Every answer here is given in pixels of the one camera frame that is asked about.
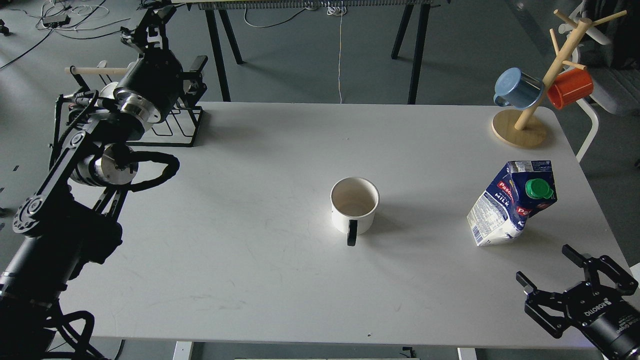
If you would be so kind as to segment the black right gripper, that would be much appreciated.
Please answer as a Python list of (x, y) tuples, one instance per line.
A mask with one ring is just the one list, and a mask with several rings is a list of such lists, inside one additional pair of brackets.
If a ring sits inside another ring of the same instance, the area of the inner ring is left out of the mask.
[[(587, 258), (569, 244), (564, 244), (561, 252), (583, 269), (585, 284), (567, 290), (565, 314), (562, 294), (538, 289), (517, 271), (515, 279), (526, 296), (525, 313), (555, 339), (571, 325), (608, 360), (637, 360), (640, 314), (622, 296), (635, 294), (638, 281), (608, 255)], [(601, 284), (600, 274), (614, 283), (614, 290)]]

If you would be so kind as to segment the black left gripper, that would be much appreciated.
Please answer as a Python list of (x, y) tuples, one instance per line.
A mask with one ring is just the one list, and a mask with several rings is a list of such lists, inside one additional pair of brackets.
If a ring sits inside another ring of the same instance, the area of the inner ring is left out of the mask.
[(188, 71), (169, 50), (166, 25), (176, 13), (174, 5), (152, 5), (137, 11), (119, 30), (122, 44), (139, 59), (113, 92), (119, 110), (143, 125), (164, 121), (177, 108), (194, 108), (208, 87), (202, 71), (207, 55), (197, 55)]

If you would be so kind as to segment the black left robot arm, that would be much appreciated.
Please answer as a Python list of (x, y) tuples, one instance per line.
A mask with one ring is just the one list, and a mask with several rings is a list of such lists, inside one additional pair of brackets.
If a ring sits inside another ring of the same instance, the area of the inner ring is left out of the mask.
[(103, 264), (122, 244), (118, 218), (127, 194), (178, 173), (174, 155), (135, 151), (128, 143), (174, 108), (194, 109), (207, 89), (206, 55), (185, 71), (169, 49), (166, 25), (178, 5), (155, 0), (143, 9), (120, 30), (138, 57), (112, 91), (90, 89), (71, 67), (79, 89), (55, 103), (56, 126), (62, 105), (70, 105), (66, 130), (55, 131), (48, 174), (13, 216), (13, 231), (24, 240), (1, 273), (3, 360), (105, 358), (90, 344), (94, 315), (64, 314), (60, 295), (86, 264)]

